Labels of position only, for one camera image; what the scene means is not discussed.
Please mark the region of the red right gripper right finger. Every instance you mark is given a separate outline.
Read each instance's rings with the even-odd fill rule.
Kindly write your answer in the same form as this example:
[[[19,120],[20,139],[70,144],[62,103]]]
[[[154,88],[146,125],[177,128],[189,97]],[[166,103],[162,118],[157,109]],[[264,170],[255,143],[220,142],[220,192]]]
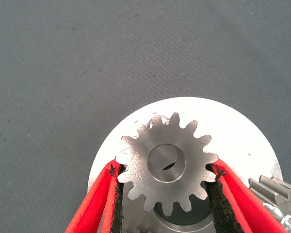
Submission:
[[[205,185],[217,233],[287,231],[224,161],[219,159],[207,169],[216,175]]]

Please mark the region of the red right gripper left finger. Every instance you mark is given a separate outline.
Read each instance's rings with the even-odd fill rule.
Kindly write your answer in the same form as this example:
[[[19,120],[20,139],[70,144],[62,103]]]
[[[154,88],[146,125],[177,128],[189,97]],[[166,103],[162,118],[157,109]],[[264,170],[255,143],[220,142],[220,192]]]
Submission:
[[[124,166],[110,161],[100,172],[71,219],[66,233],[120,233],[123,220],[123,184],[118,176]]]

